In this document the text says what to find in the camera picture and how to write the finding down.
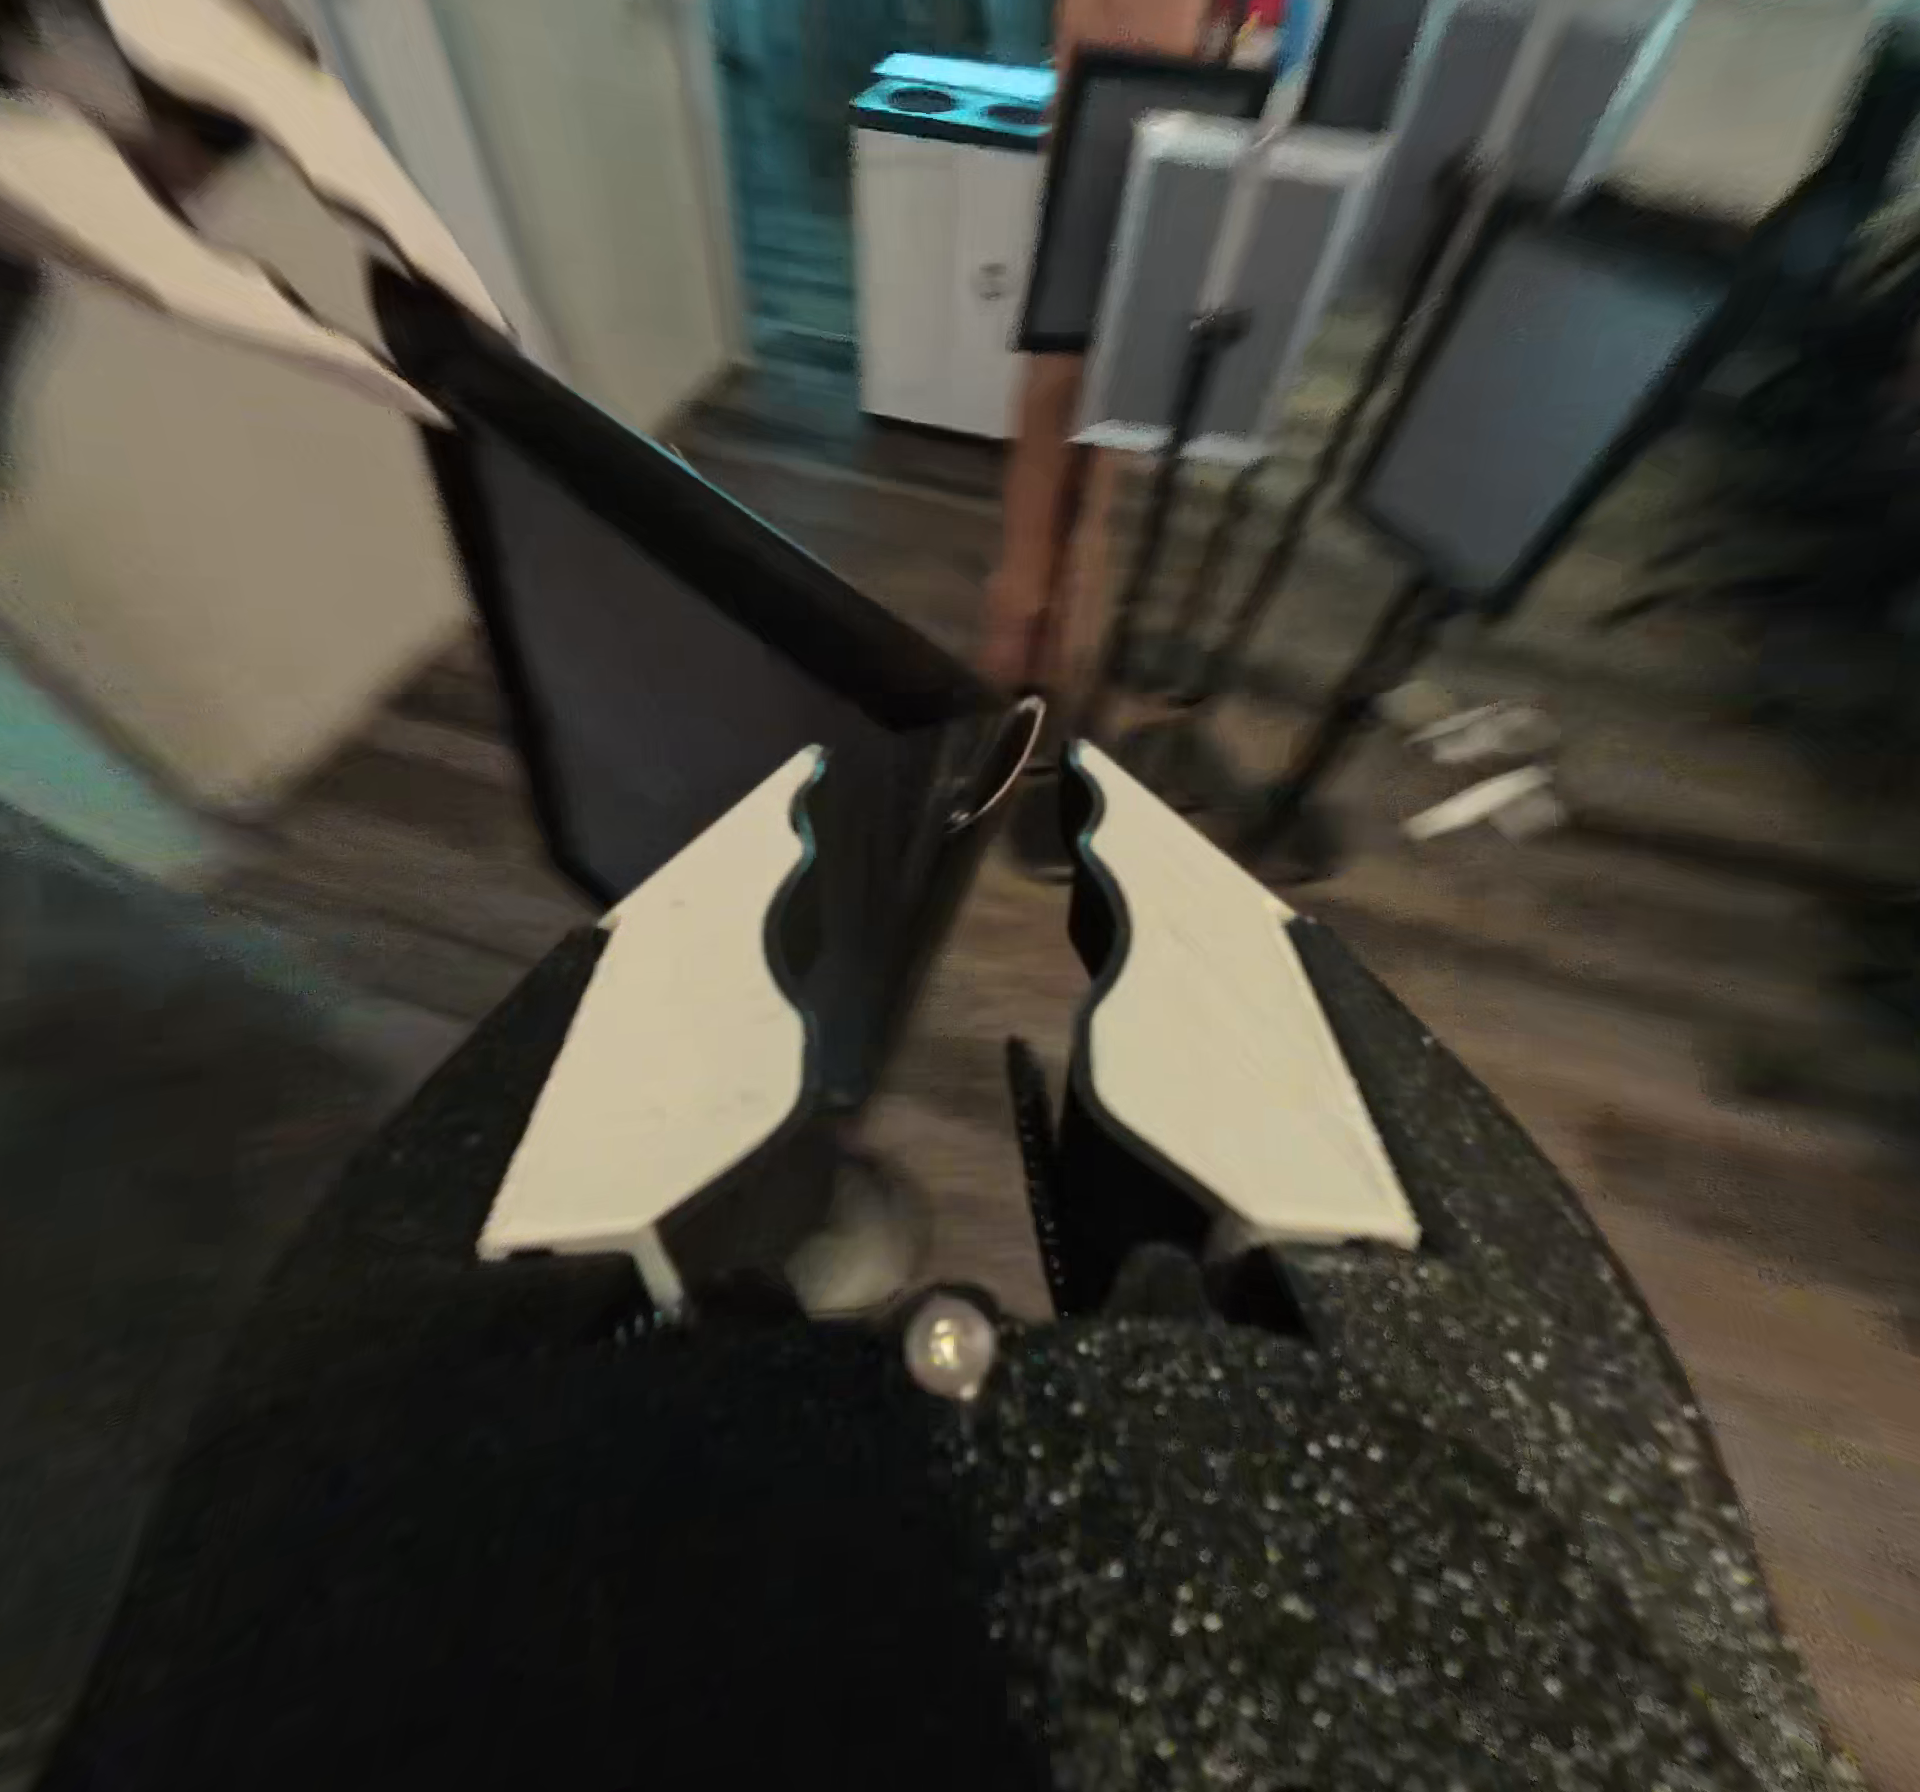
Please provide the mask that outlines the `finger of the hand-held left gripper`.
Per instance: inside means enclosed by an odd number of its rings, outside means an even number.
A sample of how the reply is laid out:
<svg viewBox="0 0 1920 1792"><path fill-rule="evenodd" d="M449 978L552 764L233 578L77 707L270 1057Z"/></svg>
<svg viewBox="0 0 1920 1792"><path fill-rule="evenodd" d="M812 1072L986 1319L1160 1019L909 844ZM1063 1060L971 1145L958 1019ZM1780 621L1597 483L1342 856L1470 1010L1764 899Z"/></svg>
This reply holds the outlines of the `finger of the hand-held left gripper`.
<svg viewBox="0 0 1920 1792"><path fill-rule="evenodd" d="M445 413L380 356L315 319L256 263L207 244L105 132L59 100L1 102L1 238L17 258L110 285L203 334L448 430Z"/></svg>
<svg viewBox="0 0 1920 1792"><path fill-rule="evenodd" d="M132 71L277 147L329 205L495 329L507 315L360 100L263 0L96 0Z"/></svg>

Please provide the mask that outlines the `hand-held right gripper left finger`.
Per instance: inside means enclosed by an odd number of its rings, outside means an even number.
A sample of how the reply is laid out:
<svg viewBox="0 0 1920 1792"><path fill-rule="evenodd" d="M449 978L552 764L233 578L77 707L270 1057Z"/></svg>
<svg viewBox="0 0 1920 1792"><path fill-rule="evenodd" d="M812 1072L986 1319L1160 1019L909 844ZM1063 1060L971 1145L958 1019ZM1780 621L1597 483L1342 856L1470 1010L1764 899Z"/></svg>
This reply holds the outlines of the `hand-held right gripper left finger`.
<svg viewBox="0 0 1920 1792"><path fill-rule="evenodd" d="M599 923L601 948L476 1257L615 1257L667 1319L723 1268L702 1216L809 1119L817 1022L787 921L817 860L806 744Z"/></svg>

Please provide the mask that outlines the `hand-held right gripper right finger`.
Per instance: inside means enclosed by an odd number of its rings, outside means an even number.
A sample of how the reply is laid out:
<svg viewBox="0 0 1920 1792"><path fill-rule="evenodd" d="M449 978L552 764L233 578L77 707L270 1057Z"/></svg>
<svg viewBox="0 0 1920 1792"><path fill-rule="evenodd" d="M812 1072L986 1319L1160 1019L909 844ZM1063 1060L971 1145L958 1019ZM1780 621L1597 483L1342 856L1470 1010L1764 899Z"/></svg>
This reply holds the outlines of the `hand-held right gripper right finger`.
<svg viewBox="0 0 1920 1792"><path fill-rule="evenodd" d="M1091 1122L1261 1245L1417 1251L1295 908L1089 741L1063 758L1062 815Z"/></svg>

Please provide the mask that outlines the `black snap frame sign stand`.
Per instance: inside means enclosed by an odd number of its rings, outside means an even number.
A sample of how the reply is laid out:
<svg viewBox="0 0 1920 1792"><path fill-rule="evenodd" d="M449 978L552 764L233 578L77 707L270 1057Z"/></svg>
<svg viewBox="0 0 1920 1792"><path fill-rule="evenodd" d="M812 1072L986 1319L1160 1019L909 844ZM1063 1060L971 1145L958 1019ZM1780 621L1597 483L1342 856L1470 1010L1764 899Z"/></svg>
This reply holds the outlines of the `black snap frame sign stand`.
<svg viewBox="0 0 1920 1792"><path fill-rule="evenodd" d="M370 285L397 374L448 416L424 430L448 532L543 844L599 923L788 755L828 751L787 921L815 1105L699 1220L720 1269L740 1268L738 1221L835 1151L883 1081L1044 702L996 694L444 290L393 263Z"/></svg>

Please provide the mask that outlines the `white power strip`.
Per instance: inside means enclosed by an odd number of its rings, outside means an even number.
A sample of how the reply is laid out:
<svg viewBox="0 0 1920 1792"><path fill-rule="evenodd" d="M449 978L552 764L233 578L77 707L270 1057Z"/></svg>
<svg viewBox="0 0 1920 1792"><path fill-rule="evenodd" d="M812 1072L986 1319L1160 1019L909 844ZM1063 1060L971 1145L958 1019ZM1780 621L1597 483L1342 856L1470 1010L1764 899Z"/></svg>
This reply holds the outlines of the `white power strip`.
<svg viewBox="0 0 1920 1792"><path fill-rule="evenodd" d="M1557 778L1563 733L1535 703L1475 703L1419 725L1405 748L1456 778L1454 791L1408 815L1409 844L1491 828L1511 844L1546 835L1570 822Z"/></svg>

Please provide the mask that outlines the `white recycling cabinet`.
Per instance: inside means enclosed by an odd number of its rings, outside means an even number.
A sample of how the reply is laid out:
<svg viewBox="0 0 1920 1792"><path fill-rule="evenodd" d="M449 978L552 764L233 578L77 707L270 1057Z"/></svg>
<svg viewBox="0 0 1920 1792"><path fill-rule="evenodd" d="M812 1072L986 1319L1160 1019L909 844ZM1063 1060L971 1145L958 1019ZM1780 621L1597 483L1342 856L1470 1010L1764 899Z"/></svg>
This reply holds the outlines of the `white recycling cabinet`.
<svg viewBox="0 0 1920 1792"><path fill-rule="evenodd" d="M1013 435L1053 66L895 52L848 104L859 404Z"/></svg>

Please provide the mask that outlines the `group of floor sign stands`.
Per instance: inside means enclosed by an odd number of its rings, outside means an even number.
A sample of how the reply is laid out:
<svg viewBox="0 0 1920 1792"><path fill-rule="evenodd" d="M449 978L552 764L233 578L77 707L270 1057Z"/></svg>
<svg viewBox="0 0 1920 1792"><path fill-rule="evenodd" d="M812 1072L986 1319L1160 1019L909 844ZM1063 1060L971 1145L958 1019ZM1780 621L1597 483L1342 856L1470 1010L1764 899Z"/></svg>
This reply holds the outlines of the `group of floor sign stands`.
<svg viewBox="0 0 1920 1792"><path fill-rule="evenodd" d="M1314 855L1314 795L1462 615L1518 604L1762 312L1801 244L1879 199L1915 122L1915 14L1834 0L1534 0L1450 231L1175 706L1110 764L1242 856ZM1212 720L1322 507L1401 582L1259 795Z"/></svg>

